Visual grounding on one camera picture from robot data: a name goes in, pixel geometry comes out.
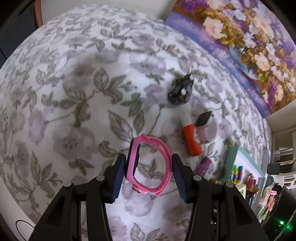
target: canvas painting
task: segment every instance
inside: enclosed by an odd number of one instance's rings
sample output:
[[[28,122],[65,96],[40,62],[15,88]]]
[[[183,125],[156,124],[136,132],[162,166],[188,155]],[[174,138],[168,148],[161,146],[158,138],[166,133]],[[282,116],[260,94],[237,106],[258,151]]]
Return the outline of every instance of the canvas painting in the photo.
[[[166,24],[218,59],[262,117],[296,99],[296,46],[259,0],[178,0]]]

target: pink smartwatch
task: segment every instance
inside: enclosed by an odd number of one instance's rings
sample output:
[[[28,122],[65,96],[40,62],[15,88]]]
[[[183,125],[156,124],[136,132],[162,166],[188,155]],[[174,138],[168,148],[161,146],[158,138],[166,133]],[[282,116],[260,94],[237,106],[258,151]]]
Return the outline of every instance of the pink smartwatch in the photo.
[[[135,172],[140,157],[140,144],[143,142],[158,150],[165,159],[165,174],[163,180],[155,188],[146,187],[138,182],[135,178]],[[142,134],[141,136],[135,137],[131,140],[130,148],[128,151],[128,158],[125,164],[125,178],[133,184],[133,190],[142,194],[153,193],[155,196],[159,196],[169,184],[171,177],[172,157],[169,149],[161,140],[155,137],[148,137],[145,134]]]

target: screw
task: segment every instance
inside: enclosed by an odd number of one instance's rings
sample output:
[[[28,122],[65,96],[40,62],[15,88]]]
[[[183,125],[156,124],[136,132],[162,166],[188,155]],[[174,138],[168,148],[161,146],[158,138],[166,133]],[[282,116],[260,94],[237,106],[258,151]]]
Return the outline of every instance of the screw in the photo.
[[[196,180],[196,181],[201,181],[202,180],[202,177],[200,175],[195,175],[193,177],[193,179]]]
[[[233,188],[234,185],[233,185],[233,183],[231,183],[231,182],[227,182],[227,183],[226,183],[226,186],[229,187],[229,188]]]
[[[65,182],[64,187],[65,187],[65,188],[68,188],[68,187],[70,187],[71,185],[72,185],[72,182],[67,181],[67,182]]]
[[[98,181],[103,181],[105,179],[105,177],[103,175],[99,175],[99,176],[96,177],[96,179]]]

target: purple tube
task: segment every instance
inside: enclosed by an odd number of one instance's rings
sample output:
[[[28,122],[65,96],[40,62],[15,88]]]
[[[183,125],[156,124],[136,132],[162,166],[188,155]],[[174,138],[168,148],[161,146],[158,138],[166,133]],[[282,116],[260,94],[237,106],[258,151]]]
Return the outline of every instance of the purple tube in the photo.
[[[211,163],[212,161],[208,157],[204,157],[199,166],[195,169],[194,174],[204,177]]]

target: black toy car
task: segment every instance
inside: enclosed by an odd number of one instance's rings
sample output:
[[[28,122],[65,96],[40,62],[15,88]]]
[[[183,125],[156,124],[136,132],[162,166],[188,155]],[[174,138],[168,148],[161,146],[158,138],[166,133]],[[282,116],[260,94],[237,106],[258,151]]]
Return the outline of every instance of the black toy car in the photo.
[[[193,86],[193,77],[187,74],[177,79],[176,87],[168,93],[168,100],[174,105],[185,104],[188,102]]]

